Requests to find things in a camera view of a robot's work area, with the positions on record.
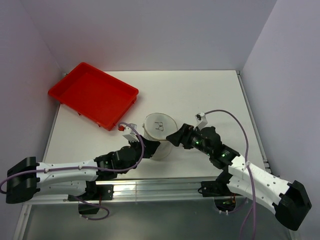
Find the white mesh laundry bag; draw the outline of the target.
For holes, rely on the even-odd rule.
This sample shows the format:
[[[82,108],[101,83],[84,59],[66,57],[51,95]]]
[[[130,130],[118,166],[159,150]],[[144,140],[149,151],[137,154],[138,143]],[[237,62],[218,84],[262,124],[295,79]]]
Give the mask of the white mesh laundry bag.
[[[171,153],[173,147],[166,140],[166,137],[178,130],[176,121],[167,114],[155,112],[146,116],[142,127],[145,139],[160,143],[152,159],[162,160],[166,158]]]

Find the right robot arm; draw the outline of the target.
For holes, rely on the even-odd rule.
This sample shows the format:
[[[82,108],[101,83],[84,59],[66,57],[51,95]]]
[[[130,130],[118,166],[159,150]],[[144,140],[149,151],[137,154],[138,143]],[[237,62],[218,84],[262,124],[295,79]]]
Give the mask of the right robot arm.
[[[183,147],[203,152],[216,168],[222,170],[216,183],[220,194],[232,192],[254,200],[270,210],[286,228],[299,229],[312,208],[302,183],[278,178],[245,161],[244,156],[221,142],[214,127],[198,130],[184,124],[183,128]]]

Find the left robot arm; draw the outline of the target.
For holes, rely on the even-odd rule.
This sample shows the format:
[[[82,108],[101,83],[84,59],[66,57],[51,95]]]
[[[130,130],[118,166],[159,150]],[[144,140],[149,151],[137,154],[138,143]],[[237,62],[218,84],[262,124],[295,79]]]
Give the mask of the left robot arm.
[[[69,195],[91,200],[98,193],[97,182],[110,181],[136,169],[143,159],[150,159],[161,145],[160,140],[144,138],[133,123],[121,122],[119,130],[128,145],[119,150],[76,163],[37,162],[26,157],[7,171],[1,190],[7,204],[25,203],[43,195]]]

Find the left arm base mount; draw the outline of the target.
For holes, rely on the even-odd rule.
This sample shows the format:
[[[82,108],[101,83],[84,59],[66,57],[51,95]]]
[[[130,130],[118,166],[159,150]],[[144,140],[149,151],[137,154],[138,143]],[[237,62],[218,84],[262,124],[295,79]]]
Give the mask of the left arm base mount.
[[[110,201],[113,199],[113,184],[97,184],[95,181],[85,181],[84,193],[69,194],[69,201],[76,201],[79,198],[84,201]]]

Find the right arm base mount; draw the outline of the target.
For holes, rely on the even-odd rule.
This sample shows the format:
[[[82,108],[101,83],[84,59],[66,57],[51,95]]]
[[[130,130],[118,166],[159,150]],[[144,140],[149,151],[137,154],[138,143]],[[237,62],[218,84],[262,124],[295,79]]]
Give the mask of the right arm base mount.
[[[240,194],[230,191],[227,184],[230,183],[232,175],[226,171],[222,172],[215,180],[205,180],[200,183],[197,190],[203,197],[231,197]]]

